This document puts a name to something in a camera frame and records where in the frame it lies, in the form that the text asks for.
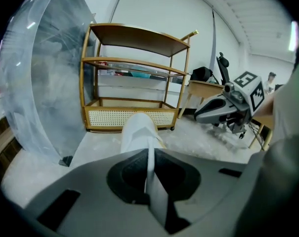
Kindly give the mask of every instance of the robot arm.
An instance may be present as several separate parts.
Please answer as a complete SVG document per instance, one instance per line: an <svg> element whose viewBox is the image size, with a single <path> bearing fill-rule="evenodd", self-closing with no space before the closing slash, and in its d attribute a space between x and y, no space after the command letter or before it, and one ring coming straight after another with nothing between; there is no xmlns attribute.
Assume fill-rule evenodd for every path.
<svg viewBox="0 0 299 237"><path fill-rule="evenodd" d="M194 118L199 123L227 123L232 133L244 132L263 100L261 77L246 71L226 83L222 94L204 101Z"/></svg>

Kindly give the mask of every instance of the floor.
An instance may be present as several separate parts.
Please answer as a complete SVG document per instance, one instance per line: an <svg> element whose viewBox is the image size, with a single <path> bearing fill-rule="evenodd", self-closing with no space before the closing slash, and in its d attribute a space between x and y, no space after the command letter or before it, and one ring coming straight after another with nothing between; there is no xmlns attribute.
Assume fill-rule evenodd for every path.
<svg viewBox="0 0 299 237"><path fill-rule="evenodd" d="M255 137L250 129L243 139L239 139L230 131L223 131L222 127L198 124L191 116L178 119L174 131L160 130L158 134L168 149L207 159L247 163L250 156L260 150L258 141L253 149L248 148ZM70 167L53 164L37 154L21 150L2 180L2 191L8 199L25 208L37 193L72 169L118 154L120 140L120 133L88 132L81 141Z"/></svg>

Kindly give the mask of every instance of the black slot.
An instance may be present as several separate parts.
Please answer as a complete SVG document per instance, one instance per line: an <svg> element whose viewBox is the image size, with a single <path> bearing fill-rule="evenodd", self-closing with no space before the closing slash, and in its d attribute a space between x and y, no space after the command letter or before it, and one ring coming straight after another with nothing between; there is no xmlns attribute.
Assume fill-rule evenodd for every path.
<svg viewBox="0 0 299 237"><path fill-rule="evenodd" d="M223 108L226 105L226 102L221 99L213 99L210 102L208 102L203 108L201 108L199 111L194 113L194 119L196 120L197 116L202 113L207 113L210 111L214 111L220 108Z"/></svg>
<svg viewBox="0 0 299 237"><path fill-rule="evenodd" d="M173 201L189 199L201 182L195 167L159 149L155 149L155 173Z"/></svg>
<svg viewBox="0 0 299 237"><path fill-rule="evenodd" d="M165 229L169 234L175 234L182 229L190 226L190 223L183 218L179 218L177 211L174 206L174 202L168 199L168 210L167 210L167 217L165 223Z"/></svg>
<svg viewBox="0 0 299 237"><path fill-rule="evenodd" d="M77 191L65 190L38 218L37 220L56 231L62 220L65 218L71 207L74 205L80 193Z"/></svg>
<svg viewBox="0 0 299 237"><path fill-rule="evenodd" d="M219 173L229 175L229 176L233 176L233 177L237 177L237 178L239 178L242 175L241 171L237 171L237 170L233 170L233 169L229 169L229 168L221 168L219 170Z"/></svg>
<svg viewBox="0 0 299 237"><path fill-rule="evenodd" d="M122 170L124 182L142 193L145 189L145 180L147 177L147 162L148 155L141 154Z"/></svg>

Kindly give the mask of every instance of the wooden table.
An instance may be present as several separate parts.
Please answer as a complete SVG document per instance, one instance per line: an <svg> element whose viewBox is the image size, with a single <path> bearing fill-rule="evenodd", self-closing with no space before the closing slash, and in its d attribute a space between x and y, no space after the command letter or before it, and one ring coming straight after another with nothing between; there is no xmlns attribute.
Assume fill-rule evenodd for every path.
<svg viewBox="0 0 299 237"><path fill-rule="evenodd" d="M182 114L189 104L189 101L191 99L191 96L197 96L197 97L202 97L201 103L205 98L212 97L218 94L221 94L223 91L224 86L215 84L215 83L209 83L209 82L204 82L204 81L195 81L195 80L190 80L189 85L188 85L188 92L189 95L187 97L187 100L185 101L184 106L181 109L181 112L179 113L178 118L180 119L182 117Z"/></svg>
<svg viewBox="0 0 299 237"><path fill-rule="evenodd" d="M263 150L267 151L268 148L269 148L269 143L270 143L271 138L272 138L272 134L273 134L273 132L272 132L272 130L273 130L273 116L272 115L270 115L270 116L260 116L260 117L254 117L253 119L258 121L259 123L261 123L261 125L260 125L259 130L258 130L257 134L255 135L253 141L249 145L249 148L253 147L256 138L258 138L260 140L260 133L263 129L263 126L265 125L266 127L269 128L269 132L268 132L266 140L264 141L264 144L263 144L262 148L263 148Z"/></svg>

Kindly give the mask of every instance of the ceiling light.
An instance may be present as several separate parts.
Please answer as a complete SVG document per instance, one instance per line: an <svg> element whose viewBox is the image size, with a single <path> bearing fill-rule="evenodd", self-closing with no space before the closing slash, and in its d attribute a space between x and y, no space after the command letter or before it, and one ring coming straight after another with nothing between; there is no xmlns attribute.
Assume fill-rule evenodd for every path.
<svg viewBox="0 0 299 237"><path fill-rule="evenodd" d="M30 29L33 25L35 25L35 22L33 22L32 24L30 24L27 29Z"/></svg>
<svg viewBox="0 0 299 237"><path fill-rule="evenodd" d="M291 37L290 37L290 44L289 50L295 51L297 48L298 42L298 23L296 21L291 22Z"/></svg>

